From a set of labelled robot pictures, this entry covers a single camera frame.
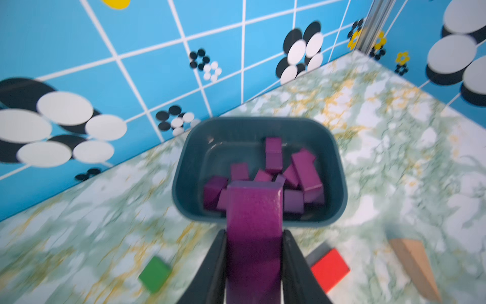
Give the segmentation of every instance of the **toy block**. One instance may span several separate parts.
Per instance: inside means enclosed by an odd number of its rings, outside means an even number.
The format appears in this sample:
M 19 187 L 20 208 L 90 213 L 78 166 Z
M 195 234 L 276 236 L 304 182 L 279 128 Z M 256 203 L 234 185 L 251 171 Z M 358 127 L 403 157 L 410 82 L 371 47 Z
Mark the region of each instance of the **toy block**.
M 280 304 L 283 189 L 235 181 L 228 191 L 226 302 Z
M 295 189 L 299 186 L 299 176 L 297 176 L 294 164 L 290 164 L 282 175 L 285 177 L 285 182 L 289 187 Z
M 280 137 L 267 137 L 265 139 L 265 153 L 282 154 L 282 139 Z
M 273 176 L 264 170 L 258 170 L 257 175 L 255 175 L 255 179 L 253 181 L 272 181 Z
M 283 158 L 281 153 L 267 153 L 265 170 L 271 174 L 282 173 Z
M 275 178 L 275 182 L 276 183 L 279 183 L 281 187 L 283 187 L 283 185 L 285 184 L 285 177 L 283 177 L 282 175 L 277 175 L 277 177 Z
M 311 162 L 314 162 L 317 159 L 317 157 L 314 154 L 312 154 L 309 150 L 307 150 L 306 148 L 302 148 L 300 150 L 300 152 L 303 152 L 304 154 L 306 154 L 309 157 L 309 160 Z
M 160 290 L 172 270 L 160 258 L 154 256 L 139 275 L 139 280 L 151 293 Z
M 292 154 L 292 163 L 299 177 L 299 184 L 304 191 L 304 202 L 313 202 L 322 195 L 324 188 L 314 164 L 305 152 Z
M 231 164 L 231 181 L 234 180 L 250 180 L 248 164 L 246 162 Z
M 336 249 L 332 249 L 311 267 L 312 273 L 322 290 L 328 293 L 351 270 Z
M 442 303 L 434 273 L 422 242 L 406 238 L 395 238 L 388 240 L 388 242 L 418 292 L 427 300 Z
M 204 209 L 215 210 L 218 205 L 221 190 L 228 185 L 228 179 L 224 176 L 213 176 L 204 185 Z
M 304 214 L 304 193 L 299 190 L 285 189 L 283 191 L 283 211 Z
M 216 210 L 218 211 L 226 211 L 229 201 L 229 192 L 227 189 L 221 190 L 221 194 L 219 195 L 218 205 L 216 206 Z

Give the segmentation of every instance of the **blue wall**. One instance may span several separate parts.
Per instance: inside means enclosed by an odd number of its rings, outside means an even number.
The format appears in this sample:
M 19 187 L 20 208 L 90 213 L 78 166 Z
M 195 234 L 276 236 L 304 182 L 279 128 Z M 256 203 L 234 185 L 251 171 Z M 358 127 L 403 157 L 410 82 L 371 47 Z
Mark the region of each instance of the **blue wall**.
M 0 121 L 0 220 L 278 87 L 294 27 L 320 23 L 319 65 L 348 53 L 371 3 L 1 1 L 0 116 L 14 119 Z
M 422 90 L 430 93 L 445 104 L 450 104 L 450 107 L 459 111 L 466 117 L 472 119 L 479 125 L 486 127 L 486 95 L 476 96 L 475 98 L 468 98 L 461 94 L 461 86 L 463 84 L 463 73 L 457 75 L 438 75 L 438 77 L 430 77 L 426 74 L 426 68 L 429 64 L 428 54 L 434 46 L 439 43 L 443 36 L 445 38 L 451 36 L 449 33 L 443 33 L 444 15 L 449 5 L 459 5 L 464 13 L 463 19 L 457 21 L 463 26 L 470 26 L 477 29 L 479 33 L 478 40 L 472 44 L 477 44 L 475 50 L 471 50 L 467 45 L 458 44 L 460 50 L 459 58 L 450 56 L 443 59 L 444 65 L 448 65 L 454 61 L 464 60 L 469 52 L 476 52 L 475 56 L 470 60 L 474 64 L 478 63 L 478 59 L 486 55 L 486 1 L 484 0 L 397 0 L 393 7 L 390 17 L 386 21 L 383 32 L 387 33 L 386 44 L 384 49 L 386 54 L 381 56 L 379 62 L 398 73 L 402 72 L 402 76 L 414 85 L 421 87 Z M 466 31 L 464 34 L 471 36 L 472 31 Z M 408 53 L 409 60 L 406 62 L 406 73 L 403 73 L 404 68 L 397 65 L 397 56 L 400 53 Z M 478 74 L 483 87 L 486 87 L 485 74 Z

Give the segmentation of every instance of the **red block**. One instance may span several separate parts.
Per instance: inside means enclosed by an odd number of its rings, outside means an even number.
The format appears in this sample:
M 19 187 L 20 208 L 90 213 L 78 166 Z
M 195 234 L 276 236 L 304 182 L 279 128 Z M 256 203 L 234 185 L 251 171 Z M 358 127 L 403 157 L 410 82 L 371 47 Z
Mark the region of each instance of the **red block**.
M 351 270 L 336 249 L 331 250 L 311 268 L 322 290 L 328 293 Z

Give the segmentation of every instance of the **white circle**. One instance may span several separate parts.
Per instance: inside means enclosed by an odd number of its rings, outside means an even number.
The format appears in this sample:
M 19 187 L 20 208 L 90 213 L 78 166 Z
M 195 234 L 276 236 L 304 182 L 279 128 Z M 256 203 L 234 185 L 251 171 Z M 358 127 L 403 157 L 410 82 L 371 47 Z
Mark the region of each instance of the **white circle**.
M 178 127 L 182 126 L 183 123 L 184 123 L 184 120 L 182 120 L 182 118 L 176 117 L 176 118 L 172 119 L 171 127 L 178 128 Z
M 172 135 L 174 135 L 174 136 L 181 135 L 182 133 L 184 133 L 184 128 L 183 127 L 175 128 L 172 131 Z
M 307 71 L 310 72 L 312 70 L 319 68 L 323 60 L 324 60 L 324 56 L 321 53 L 312 57 L 311 60 L 309 61 L 309 64 L 307 65 Z
M 0 139 L 10 143 L 30 143 L 51 134 L 52 125 L 34 111 L 0 110 Z
M 463 79 L 470 91 L 486 94 L 486 56 L 474 60 L 464 71 Z
M 72 151 L 75 159 L 84 163 L 100 163 L 110 159 L 115 148 L 109 143 L 100 141 L 87 141 L 77 145 Z
M 452 0 L 444 12 L 444 27 L 453 34 L 469 34 L 485 26 L 485 0 Z
M 17 151 L 17 159 L 39 168 L 60 166 L 71 159 L 71 149 L 55 141 L 28 143 Z
M 280 83 L 286 84 L 287 82 L 294 80 L 297 76 L 297 67 L 288 66 L 283 70 L 282 76 L 280 77 Z
M 437 41 L 429 50 L 429 68 L 440 74 L 458 72 L 476 56 L 476 41 L 471 36 L 449 35 Z
M 201 122 L 200 119 L 194 119 L 193 121 L 191 121 L 191 128 L 194 128 L 195 126 L 197 126 L 199 123 Z
M 114 141 L 122 138 L 126 133 L 126 122 L 118 116 L 101 114 L 88 120 L 86 133 L 96 139 Z
M 194 113 L 192 112 L 187 112 L 182 116 L 182 120 L 186 123 L 190 123 L 191 121 L 194 120 Z
M 322 42 L 324 41 L 324 36 L 321 33 L 315 33 L 314 36 L 309 39 L 307 47 L 305 49 L 305 54 L 307 57 L 312 57 L 321 49 Z
M 289 64 L 297 64 L 305 55 L 305 40 L 297 40 L 289 50 L 289 54 L 287 56 L 287 62 Z
M 88 99 L 70 92 L 50 92 L 37 101 L 37 110 L 60 125 L 80 125 L 93 116 Z

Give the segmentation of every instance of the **yellow circle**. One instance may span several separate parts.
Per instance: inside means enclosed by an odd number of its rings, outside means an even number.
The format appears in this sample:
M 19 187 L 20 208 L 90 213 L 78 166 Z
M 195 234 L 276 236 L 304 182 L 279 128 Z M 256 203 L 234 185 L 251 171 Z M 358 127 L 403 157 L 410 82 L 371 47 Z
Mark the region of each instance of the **yellow circle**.
M 102 1 L 109 7 L 117 10 L 122 10 L 124 8 L 127 8 L 127 6 L 130 4 L 130 0 L 102 0 Z

